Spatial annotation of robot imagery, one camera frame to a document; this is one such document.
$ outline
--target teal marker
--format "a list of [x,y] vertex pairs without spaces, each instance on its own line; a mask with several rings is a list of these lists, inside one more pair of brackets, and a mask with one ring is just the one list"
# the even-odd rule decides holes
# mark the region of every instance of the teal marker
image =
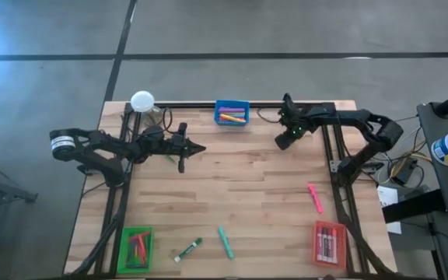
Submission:
[[234,254],[231,250],[229,242],[227,241],[227,237],[222,226],[219,226],[219,235],[221,236],[222,244],[224,244],[224,248],[226,249],[227,257],[232,260],[234,258]]
[[196,246],[198,246],[198,244],[201,243],[201,238],[196,239],[188,248],[186,248],[186,250],[184,250],[181,254],[179,254],[177,257],[174,258],[174,260],[178,263],[180,262],[180,260],[186,256],[187,254],[189,254],[194,248],[196,248]]

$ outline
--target red box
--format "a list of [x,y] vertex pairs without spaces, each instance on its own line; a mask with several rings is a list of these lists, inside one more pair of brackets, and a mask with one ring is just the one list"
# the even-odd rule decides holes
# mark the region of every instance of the red box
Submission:
[[314,264],[345,268],[347,229],[335,222],[316,221],[312,237]]

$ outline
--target pink marker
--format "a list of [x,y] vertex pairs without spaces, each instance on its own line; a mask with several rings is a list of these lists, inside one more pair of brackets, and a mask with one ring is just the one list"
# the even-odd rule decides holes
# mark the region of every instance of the pink marker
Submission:
[[314,202],[316,203],[317,212],[321,214],[323,212],[323,206],[321,206],[319,198],[317,198],[316,188],[314,184],[307,184],[307,188],[310,191],[310,194],[314,198]]

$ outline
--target blue plastic bin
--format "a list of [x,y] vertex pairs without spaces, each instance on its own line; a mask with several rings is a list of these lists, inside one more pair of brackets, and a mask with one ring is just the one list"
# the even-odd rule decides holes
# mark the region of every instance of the blue plastic bin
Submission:
[[[231,108],[244,108],[245,109],[245,122],[240,123],[237,121],[219,121],[219,108],[220,107],[231,107]],[[215,111],[214,111],[214,121],[218,125],[232,125],[232,126],[244,126],[248,124],[250,118],[250,102],[242,100],[216,100]]]

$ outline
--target gray floor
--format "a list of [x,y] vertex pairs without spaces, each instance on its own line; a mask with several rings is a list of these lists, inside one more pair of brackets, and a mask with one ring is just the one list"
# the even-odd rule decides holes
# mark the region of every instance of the gray floor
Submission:
[[[115,54],[128,4],[1,0],[0,54]],[[140,1],[125,53],[399,51],[448,51],[448,0]],[[0,169],[39,192],[34,205],[9,206],[0,279],[61,274],[84,177],[74,163],[52,159],[48,133],[97,126],[113,64],[0,61]],[[354,99],[401,118],[448,97],[448,58],[123,61],[113,100],[140,89],[158,100],[278,100],[286,92],[298,100]],[[418,127],[402,124],[407,132]],[[437,187],[425,170],[425,183]],[[399,271],[432,270],[428,253],[395,242]]]

